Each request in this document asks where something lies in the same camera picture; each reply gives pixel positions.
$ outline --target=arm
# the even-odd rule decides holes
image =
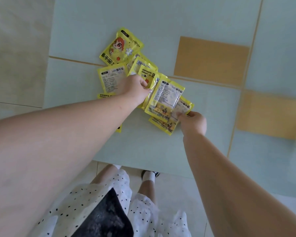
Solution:
[[[180,115],[186,156],[215,236],[296,236],[296,215],[204,135],[206,119]]]
[[[121,94],[0,120],[0,236],[25,236],[149,90],[138,75]]]

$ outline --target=yellow packet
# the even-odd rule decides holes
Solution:
[[[147,104],[150,101],[150,98],[152,96],[152,93],[160,79],[161,76],[168,78],[166,75],[158,72],[158,71],[154,71],[151,69],[148,69],[145,66],[141,66],[139,71],[138,71],[138,75],[140,75],[146,82],[147,82],[147,88],[151,89],[152,92],[146,97],[146,99],[144,100],[144,102],[142,103],[142,109],[145,110],[147,107]]]
[[[133,66],[130,68],[128,75],[135,75],[138,74],[139,69],[141,66],[145,66],[146,68],[156,70],[148,61],[143,59],[141,56],[136,57]]]
[[[107,98],[107,97],[110,97],[110,96],[113,96],[113,95],[114,94],[112,94],[112,93],[98,94],[98,99]],[[122,132],[122,124],[116,129],[115,132],[118,132],[118,133]]]
[[[130,71],[131,67],[133,66],[135,59],[140,56],[141,58],[143,58],[145,61],[149,62],[150,65],[153,67],[154,70],[158,71],[158,67],[155,65],[155,63],[151,62],[150,59],[148,59],[144,54],[142,54],[140,51],[132,58],[132,60],[127,63],[127,69],[128,71]]]
[[[160,76],[145,112],[159,120],[168,121],[185,87]]]
[[[179,101],[175,105],[172,115],[168,122],[158,120],[157,118],[151,116],[149,121],[153,123],[160,130],[164,131],[168,135],[171,135],[179,123],[177,113],[180,112],[184,115],[187,115],[194,107],[194,104],[189,100],[185,99],[183,96],[180,97]]]
[[[114,93],[120,81],[127,77],[126,63],[98,69],[99,78],[105,93]]]
[[[108,66],[128,63],[143,47],[144,44],[133,33],[122,27],[116,33],[116,39],[102,52],[100,59]]]

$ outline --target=black shoe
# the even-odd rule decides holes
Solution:
[[[143,180],[143,176],[144,176],[146,171],[149,171],[149,170],[143,170],[141,172],[141,180]],[[155,174],[155,177],[157,178],[160,175],[160,172],[154,172],[154,174]]]

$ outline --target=polka dot skirt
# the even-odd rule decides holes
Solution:
[[[111,188],[132,224],[134,236],[191,236],[185,212],[163,216],[145,195],[137,193],[131,200],[129,176],[124,170],[105,183],[74,188],[59,207],[47,212],[29,236],[70,237]]]

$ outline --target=hand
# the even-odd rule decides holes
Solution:
[[[133,99],[137,106],[151,93],[151,89],[145,88],[146,86],[146,81],[140,75],[130,75],[119,83],[116,94]]]
[[[207,129],[206,118],[198,112],[191,111],[188,116],[178,113],[181,121],[181,130],[183,135],[201,134],[205,135]]]

